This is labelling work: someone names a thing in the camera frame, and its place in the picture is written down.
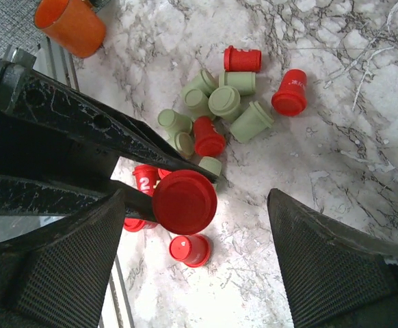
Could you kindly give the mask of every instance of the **red plastic cup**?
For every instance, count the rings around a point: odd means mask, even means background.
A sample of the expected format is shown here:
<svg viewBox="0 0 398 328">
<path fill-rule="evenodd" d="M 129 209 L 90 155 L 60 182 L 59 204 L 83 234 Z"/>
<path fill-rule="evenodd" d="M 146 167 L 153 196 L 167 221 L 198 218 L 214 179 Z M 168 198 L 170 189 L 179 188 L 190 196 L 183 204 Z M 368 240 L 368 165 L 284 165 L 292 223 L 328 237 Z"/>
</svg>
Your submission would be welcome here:
<svg viewBox="0 0 398 328">
<path fill-rule="evenodd" d="M 224 67 L 226 72 L 260 72 L 261 51 L 245 51 L 229 46 L 225 50 Z"/>
<path fill-rule="evenodd" d="M 102 44 L 106 26 L 87 1 L 41 0 L 35 26 L 73 55 L 91 56 Z"/>
<path fill-rule="evenodd" d="M 208 116 L 202 116 L 193 123 L 194 151 L 200 156 L 216 157 L 225 150 L 225 137 L 219 134 Z"/>
<path fill-rule="evenodd" d="M 127 217 L 124 219 L 123 228 L 129 232 L 138 232 L 143 229 L 153 229 L 158 225 L 155 222 L 149 222 Z"/>
<path fill-rule="evenodd" d="M 161 180 L 163 180 L 166 176 L 168 176 L 171 173 L 172 173 L 171 171 L 168 171 L 166 169 L 158 169 L 158 175 Z"/>
<path fill-rule="evenodd" d="M 159 180 L 158 169 L 150 165 L 138 165 L 132 174 L 137 181 L 137 188 L 142 193 L 152 196 Z"/>
<path fill-rule="evenodd" d="M 181 169 L 157 185 L 152 209 L 159 224 L 174 234 L 197 234 L 213 220 L 217 195 L 202 174 Z"/>
<path fill-rule="evenodd" d="M 306 86 L 306 73 L 301 70 L 288 71 L 278 92 L 272 96 L 272 106 L 282 115 L 296 116 L 307 107 Z"/>
<path fill-rule="evenodd" d="M 208 238 L 200 234 L 177 236 L 170 243 L 169 252 L 176 261 L 190 268 L 198 268 L 210 258 L 211 246 Z"/>
</svg>

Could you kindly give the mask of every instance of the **orange cup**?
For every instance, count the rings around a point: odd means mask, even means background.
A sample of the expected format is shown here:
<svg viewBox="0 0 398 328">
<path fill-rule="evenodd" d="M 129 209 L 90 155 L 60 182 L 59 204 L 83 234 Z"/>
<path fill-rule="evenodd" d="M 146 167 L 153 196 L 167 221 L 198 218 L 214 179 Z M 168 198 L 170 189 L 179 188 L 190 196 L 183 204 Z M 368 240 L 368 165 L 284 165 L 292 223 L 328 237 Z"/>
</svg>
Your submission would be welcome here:
<svg viewBox="0 0 398 328">
<path fill-rule="evenodd" d="M 106 34 L 105 24 L 82 0 L 41 0 L 34 23 L 80 58 L 95 53 Z"/>
</svg>

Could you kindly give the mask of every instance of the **plastic container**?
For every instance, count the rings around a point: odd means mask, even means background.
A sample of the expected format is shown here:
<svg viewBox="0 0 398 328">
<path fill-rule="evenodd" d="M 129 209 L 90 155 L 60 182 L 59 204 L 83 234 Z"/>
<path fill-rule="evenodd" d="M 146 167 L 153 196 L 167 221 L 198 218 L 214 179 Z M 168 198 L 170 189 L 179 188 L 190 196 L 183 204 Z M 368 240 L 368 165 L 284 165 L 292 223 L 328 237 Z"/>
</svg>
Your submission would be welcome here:
<svg viewBox="0 0 398 328">
<path fill-rule="evenodd" d="M 229 131 L 238 142 L 247 142 L 266 128 L 271 128 L 274 118 L 258 101 L 250 102 L 248 109 L 231 124 Z"/>
<path fill-rule="evenodd" d="M 307 75 L 301 70 L 290 70 L 282 79 L 280 88 L 272 96 L 274 109 L 286 116 L 296 116 L 307 107 Z"/>
<path fill-rule="evenodd" d="M 191 158 L 194 154 L 194 142 L 188 133 L 178 132 L 167 142 L 186 159 Z"/>
<path fill-rule="evenodd" d="M 216 89 L 208 101 L 211 113 L 233 123 L 242 113 L 240 93 L 229 85 Z"/>
<path fill-rule="evenodd" d="M 164 109 L 159 113 L 158 124 L 164 128 L 170 137 L 174 137 L 178 132 L 190 134 L 193 128 L 191 118 L 172 109 Z"/>
<path fill-rule="evenodd" d="M 212 120 L 215 119 L 215 115 L 211 113 L 208 107 L 208 97 L 199 89 L 191 89 L 184 95 L 184 103 L 191 111 L 193 119 L 200 118 L 202 116 L 208 116 Z"/>
<path fill-rule="evenodd" d="M 166 169 L 158 169 L 158 176 L 161 180 L 163 180 L 166 176 L 171 174 L 171 171 L 168 171 Z"/>
<path fill-rule="evenodd" d="M 207 116 L 194 121 L 194 150 L 200 156 L 219 156 L 225 150 L 225 137 L 219 134 Z"/>
<path fill-rule="evenodd" d="M 253 72 L 223 72 L 219 76 L 219 87 L 229 85 L 235 87 L 240 96 L 255 94 L 255 76 Z"/>
<path fill-rule="evenodd" d="M 227 72 L 260 72 L 261 51 L 245 51 L 229 46 L 224 54 L 224 67 Z"/>
<path fill-rule="evenodd" d="M 217 81 L 208 70 L 200 70 L 199 74 L 196 75 L 195 78 L 192 79 L 185 87 L 183 87 L 181 94 L 184 97 L 189 90 L 199 89 L 207 97 L 209 97 L 210 94 L 217 89 L 217 84 Z"/>
<path fill-rule="evenodd" d="M 133 170 L 137 182 L 137 189 L 146 195 L 152 196 L 159 180 L 158 169 L 150 165 L 138 165 Z"/>
<path fill-rule="evenodd" d="M 206 169 L 207 171 L 210 171 L 216 176 L 220 176 L 220 174 L 222 173 L 222 162 L 218 159 L 214 159 L 213 157 L 203 157 L 199 162 L 199 166 Z M 213 187 L 215 189 L 217 187 L 217 183 L 213 183 Z"/>
<path fill-rule="evenodd" d="M 106 34 L 105 24 L 82 0 L 41 0 L 34 24 L 80 58 L 94 54 Z"/>
<path fill-rule="evenodd" d="M 169 246 L 170 255 L 176 261 L 190 268 L 198 268 L 207 263 L 211 255 L 211 243 L 201 234 L 177 236 Z"/>
<path fill-rule="evenodd" d="M 217 196 L 202 174 L 182 169 L 161 180 L 153 194 L 152 208 L 159 224 L 168 231 L 197 234 L 213 220 Z"/>
<path fill-rule="evenodd" d="M 124 219 L 123 228 L 129 232 L 138 232 L 143 229 L 153 229 L 158 223 L 127 217 Z"/>
</svg>

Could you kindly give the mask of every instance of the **screw hole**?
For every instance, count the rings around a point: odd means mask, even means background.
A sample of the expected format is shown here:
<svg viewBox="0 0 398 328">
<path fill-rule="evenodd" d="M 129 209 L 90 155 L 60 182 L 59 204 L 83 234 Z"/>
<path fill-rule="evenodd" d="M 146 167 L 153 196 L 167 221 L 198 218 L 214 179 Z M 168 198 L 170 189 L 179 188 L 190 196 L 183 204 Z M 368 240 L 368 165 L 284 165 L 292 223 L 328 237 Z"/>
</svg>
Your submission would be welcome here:
<svg viewBox="0 0 398 328">
<path fill-rule="evenodd" d="M 102 114 L 94 116 L 93 123 L 97 128 L 106 129 L 111 126 L 111 120 Z"/>
<path fill-rule="evenodd" d="M 41 90 L 30 89 L 26 91 L 25 99 L 28 105 L 32 107 L 42 106 L 45 102 L 44 94 Z"/>
</svg>

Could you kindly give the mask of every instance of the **textured rubber pad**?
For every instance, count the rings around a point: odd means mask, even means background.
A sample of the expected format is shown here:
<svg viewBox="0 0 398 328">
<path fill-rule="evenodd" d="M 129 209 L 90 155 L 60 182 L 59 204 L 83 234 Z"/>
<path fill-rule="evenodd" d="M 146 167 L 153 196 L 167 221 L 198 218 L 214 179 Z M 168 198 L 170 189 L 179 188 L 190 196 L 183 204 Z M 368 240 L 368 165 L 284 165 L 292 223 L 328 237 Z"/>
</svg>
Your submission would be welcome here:
<svg viewBox="0 0 398 328">
<path fill-rule="evenodd" d="M 52 225 L 67 219 L 75 220 L 73 231 L 30 253 L 11 286 L 8 306 L 48 327 L 97 327 L 124 203 L 117 195 Z M 36 238 L 42 238 L 41 230 Z"/>
<path fill-rule="evenodd" d="M 316 327 L 397 291 L 383 257 L 341 244 L 319 223 L 324 215 L 273 189 L 269 217 L 295 327 Z"/>
</svg>

